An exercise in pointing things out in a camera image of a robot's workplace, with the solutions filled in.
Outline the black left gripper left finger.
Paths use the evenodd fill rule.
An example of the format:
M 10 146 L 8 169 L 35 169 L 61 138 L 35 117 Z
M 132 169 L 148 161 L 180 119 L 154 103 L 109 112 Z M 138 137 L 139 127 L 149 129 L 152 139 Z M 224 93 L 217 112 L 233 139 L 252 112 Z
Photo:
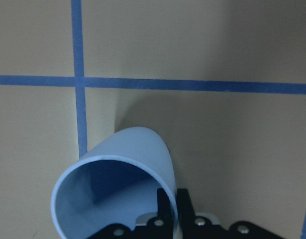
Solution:
M 170 200 L 163 189 L 157 190 L 157 215 L 131 230 L 123 224 L 110 224 L 91 235 L 91 239 L 172 239 L 173 215 Z

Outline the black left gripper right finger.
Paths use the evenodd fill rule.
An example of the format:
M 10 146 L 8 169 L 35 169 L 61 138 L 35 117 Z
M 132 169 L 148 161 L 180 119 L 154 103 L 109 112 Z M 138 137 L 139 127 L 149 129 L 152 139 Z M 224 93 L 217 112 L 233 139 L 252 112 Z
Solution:
M 178 220 L 184 239 L 280 239 L 248 221 L 237 221 L 228 229 L 213 223 L 208 217 L 195 213 L 188 189 L 178 189 L 176 194 Z

